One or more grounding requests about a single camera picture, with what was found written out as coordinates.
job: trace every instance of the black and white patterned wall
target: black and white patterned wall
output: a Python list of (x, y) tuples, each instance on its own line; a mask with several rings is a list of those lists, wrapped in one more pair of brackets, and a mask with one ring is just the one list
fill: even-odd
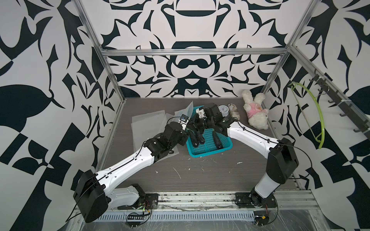
[[(305, 28), (297, 45), (318, 68), (366, 114), (369, 114), (369, 18), (367, 0), (323, 0)], [(325, 142), (318, 149), (314, 139), (321, 132), (315, 103), (297, 87), (295, 95), (309, 126), (299, 110), (289, 84), (299, 82), (314, 96), (318, 86), (290, 56), (268, 92), (265, 105), (275, 130), (307, 152), (312, 160), (296, 151), (300, 160), (297, 173), (301, 184), (311, 189), (332, 228), (346, 231), (370, 228), (364, 213), (370, 200), (370, 141), (355, 133), (356, 126), (327, 95), (318, 97), (325, 124)]]
[[(309, 0), (83, 0), (104, 49), (285, 47)], [(110, 57), (126, 97), (258, 93), (278, 55)]]
[(261, 92), (279, 55), (109, 57), (125, 97), (241, 96)]
[(120, 104), (70, 0), (0, 2), (0, 230), (58, 230)]

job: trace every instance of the metal rail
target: metal rail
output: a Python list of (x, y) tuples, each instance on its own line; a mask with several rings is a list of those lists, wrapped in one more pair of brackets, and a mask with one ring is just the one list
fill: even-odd
[[(316, 7), (318, 6), (318, 4), (321, 2), (321, 0), (311, 0), (311, 2), (309, 3), (305, 13), (303, 14), (301, 20), (299, 21), (292, 37), (290, 38), (290, 40), (288, 41), (287, 45), (286, 45), (286, 48), (288, 49), (291, 45), (294, 45), (298, 39), (300, 38), (304, 28), (307, 26), (308, 22), (311, 20), (312, 18), (312, 15), (316, 9)], [(278, 76), (278, 73), (279, 71), (281, 70), (281, 68), (283, 67), (283, 65), (285, 64), (286, 60), (288, 59), (290, 53), (289, 52), (286, 52), (285, 54), (283, 54), (279, 61), (276, 63), (275, 65), (275, 68), (274, 70), (272, 70), (269, 78), (267, 79), (267, 82), (266, 84), (264, 85), (263, 89), (261, 92), (263, 92), (264, 94), (266, 94), (272, 83), (275, 81), (276, 77)]]
[(288, 51), (302, 67), (313, 77), (312, 81), (318, 83), (323, 91), (332, 99), (329, 103), (335, 103), (358, 129), (354, 132), (362, 132), (370, 140), (370, 120), (339, 88), (326, 77), (298, 48), (290, 46)]
[(247, 55), (247, 54), (284, 54), (286, 48), (200, 48), (200, 49), (127, 49), (101, 50), (103, 56), (138, 55)]
[(81, 0), (72, 0), (74, 3), (74, 7), (76, 8), (76, 11), (78, 13), (78, 16), (80, 17), (80, 20), (82, 22), (82, 25), (86, 29), (86, 33), (89, 36), (92, 45), (95, 48), (96, 53), (98, 54), (99, 60), (101, 64), (103, 65), (104, 69), (107, 71), (108, 78), (111, 81), (114, 90), (116, 91), (118, 97), (120, 98), (121, 102), (124, 101), (125, 97), (121, 91), (121, 88), (117, 82), (117, 78), (115, 77), (107, 59), (102, 55), (101, 49), (100, 49), (100, 43), (98, 41), (98, 38), (96, 37), (96, 34), (94, 32), (93, 26), (90, 23), (90, 20), (88, 19), (87, 13), (84, 9), (84, 6), (81, 2)]

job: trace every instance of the white speck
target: white speck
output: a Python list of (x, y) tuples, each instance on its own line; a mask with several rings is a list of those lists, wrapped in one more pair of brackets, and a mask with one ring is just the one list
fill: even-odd
[[(173, 169), (175, 169), (174, 167), (172, 167)], [(176, 171), (176, 169), (175, 169), (175, 171)], [(180, 177), (180, 179), (181, 179), (181, 176), (180, 176), (180, 174), (176, 171), (176, 173), (179, 175), (179, 177)]]

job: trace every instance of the blue plastic basket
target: blue plastic basket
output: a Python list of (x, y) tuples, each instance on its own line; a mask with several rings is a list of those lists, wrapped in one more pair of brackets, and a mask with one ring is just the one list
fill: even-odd
[[(192, 117), (195, 115), (195, 110), (200, 107), (202, 106), (194, 107), (193, 114), (191, 115)], [(230, 137), (226, 137), (223, 134), (217, 133), (217, 136), (220, 138), (223, 146), (222, 149), (217, 149), (215, 143), (213, 142), (212, 131), (213, 129), (204, 130), (203, 137), (206, 142), (203, 145), (199, 144), (197, 148), (193, 147), (190, 137), (188, 138), (186, 146), (188, 147), (189, 154), (192, 157), (209, 156), (212, 154), (224, 152), (232, 148), (232, 142)]]

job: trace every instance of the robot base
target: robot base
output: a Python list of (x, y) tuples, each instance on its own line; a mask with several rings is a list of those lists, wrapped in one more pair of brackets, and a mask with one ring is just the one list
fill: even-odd
[(276, 208), (278, 206), (272, 193), (259, 203), (256, 203), (253, 199), (254, 197), (253, 191), (250, 193), (235, 193), (235, 204), (238, 205), (239, 208), (261, 208), (264, 205), (267, 205), (269, 208)]
[[(145, 194), (144, 195), (144, 201), (145, 202), (147, 201), (149, 203), (148, 205), (146, 205), (145, 208), (155, 209), (158, 205), (158, 194), (157, 193)], [(138, 204), (138, 202), (136, 202), (135, 204), (133, 204), (131, 206), (129, 206), (129, 205), (119, 206), (119, 207), (117, 207), (117, 209), (119, 209), (119, 210), (131, 210), (131, 209), (137, 209), (140, 206), (141, 206), (141, 204)]]

